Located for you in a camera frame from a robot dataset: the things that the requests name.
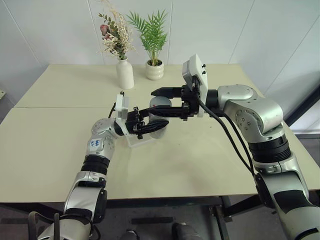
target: table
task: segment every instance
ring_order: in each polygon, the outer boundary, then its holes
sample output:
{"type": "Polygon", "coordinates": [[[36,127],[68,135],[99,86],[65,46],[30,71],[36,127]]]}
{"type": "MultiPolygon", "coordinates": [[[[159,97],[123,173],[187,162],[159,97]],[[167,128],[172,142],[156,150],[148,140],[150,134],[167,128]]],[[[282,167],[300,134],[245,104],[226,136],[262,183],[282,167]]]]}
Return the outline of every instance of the table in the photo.
{"type": "MultiPolygon", "coordinates": [[[[164,77],[151,81],[145,77],[145,66],[133,66],[134,87],[125,90],[130,107],[148,108],[150,93],[161,87],[185,84],[182,65],[166,65],[164,77]]],[[[221,85],[246,84],[254,87],[238,64],[208,64],[209,89],[221,85]]],[[[16,104],[16,108],[112,107],[121,88],[117,85],[114,65],[49,65],[46,71],[16,104]]],[[[181,106],[180,99],[173,105],[181,106]]]]}
{"type": "MultiPolygon", "coordinates": [[[[211,89],[230,84],[256,89],[238,65],[208,65],[207,71],[211,89]]],[[[143,66],[134,72],[135,87],[126,91],[131,106],[148,107],[152,90],[183,84],[178,65],[166,66],[158,81],[145,79],[143,66]]],[[[91,127],[107,117],[120,91],[112,77],[108,84],[106,76],[114,74],[114,66],[48,67],[0,125],[0,180],[5,183],[0,202],[66,199],[91,127]]],[[[319,189],[319,167],[286,125],[285,132],[309,189],[319,189]]],[[[115,147],[107,174],[109,200],[257,193],[223,130],[207,115],[170,119],[164,137],[151,144],[128,148],[120,138],[115,147]]]]}

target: white wall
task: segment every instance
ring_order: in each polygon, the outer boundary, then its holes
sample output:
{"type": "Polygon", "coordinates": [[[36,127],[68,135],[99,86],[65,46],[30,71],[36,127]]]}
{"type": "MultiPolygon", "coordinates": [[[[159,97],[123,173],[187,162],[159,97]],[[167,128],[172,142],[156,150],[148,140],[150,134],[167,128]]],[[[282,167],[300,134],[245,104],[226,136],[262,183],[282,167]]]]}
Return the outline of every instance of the white wall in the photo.
{"type": "MultiPolygon", "coordinates": [[[[160,55],[165,64],[181,64],[194,53],[207,64],[240,63],[285,115],[320,80],[318,0],[112,2],[123,14],[144,17],[166,9],[168,42],[160,55]]],[[[98,0],[0,0],[0,89],[7,92],[0,120],[48,64],[116,63],[100,53],[98,13],[104,11],[98,0]]],[[[136,33],[133,43],[131,63],[144,64],[148,56],[136,33]]]]}
{"type": "Polygon", "coordinates": [[[296,134],[318,134],[320,129],[320,100],[291,125],[296,134]]]}

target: small white pot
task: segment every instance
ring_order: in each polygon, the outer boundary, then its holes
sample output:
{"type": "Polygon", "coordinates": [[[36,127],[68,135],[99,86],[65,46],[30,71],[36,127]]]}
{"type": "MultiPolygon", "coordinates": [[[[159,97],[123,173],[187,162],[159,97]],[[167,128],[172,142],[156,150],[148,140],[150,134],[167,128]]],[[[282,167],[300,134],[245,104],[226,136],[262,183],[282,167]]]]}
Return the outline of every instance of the small white pot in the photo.
{"type": "Polygon", "coordinates": [[[122,89],[132,89],[135,85],[134,72],[132,65],[128,62],[128,58],[120,60],[115,65],[116,74],[118,76],[118,83],[122,89]]]}
{"type": "Polygon", "coordinates": [[[161,62],[159,66],[151,66],[146,62],[145,64],[145,75],[150,80],[158,80],[164,76],[165,65],[161,62]]]}

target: black connector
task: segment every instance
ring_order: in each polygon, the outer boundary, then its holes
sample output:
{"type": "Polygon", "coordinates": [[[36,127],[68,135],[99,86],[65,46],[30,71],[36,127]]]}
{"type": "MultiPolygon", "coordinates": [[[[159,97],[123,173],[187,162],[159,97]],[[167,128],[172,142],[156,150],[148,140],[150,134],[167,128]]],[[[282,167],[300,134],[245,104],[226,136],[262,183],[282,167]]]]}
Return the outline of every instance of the black connector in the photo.
{"type": "Polygon", "coordinates": [[[206,94],[205,105],[208,109],[217,109],[219,106],[218,103],[218,91],[215,89],[208,90],[206,94]]]}
{"type": "Polygon", "coordinates": [[[285,135],[265,142],[248,142],[248,145],[253,159],[259,163],[280,162],[291,156],[289,143],[285,135]]]}
{"type": "Polygon", "coordinates": [[[106,157],[87,155],[85,156],[81,171],[90,171],[106,175],[109,163],[110,160],[106,157]]]}

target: dark floor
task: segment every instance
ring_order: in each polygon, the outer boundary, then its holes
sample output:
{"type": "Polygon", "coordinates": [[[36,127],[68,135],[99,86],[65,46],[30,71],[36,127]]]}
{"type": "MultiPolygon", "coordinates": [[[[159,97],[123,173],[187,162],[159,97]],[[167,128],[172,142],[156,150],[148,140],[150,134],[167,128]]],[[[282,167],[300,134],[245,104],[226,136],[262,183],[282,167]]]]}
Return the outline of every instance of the dark floor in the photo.
{"type": "MultiPolygon", "coordinates": [[[[320,140],[302,139],[314,160],[320,163],[320,140]]],[[[231,196],[232,204],[248,196],[231,196]]],[[[62,203],[50,203],[50,206],[61,209],[62,203]]],[[[285,239],[277,214],[266,207],[234,216],[232,222],[226,224],[231,240],[281,240],[285,239]]],[[[203,240],[218,240],[219,234],[215,218],[210,216],[207,207],[140,207],[107,209],[105,219],[98,224],[102,240],[118,240],[126,229],[135,229],[141,240],[170,240],[172,224],[140,224],[132,225],[132,218],[173,217],[175,222],[186,222],[192,225],[203,237],[203,240]]],[[[27,215],[0,207],[0,239],[27,240],[27,215]]]]}

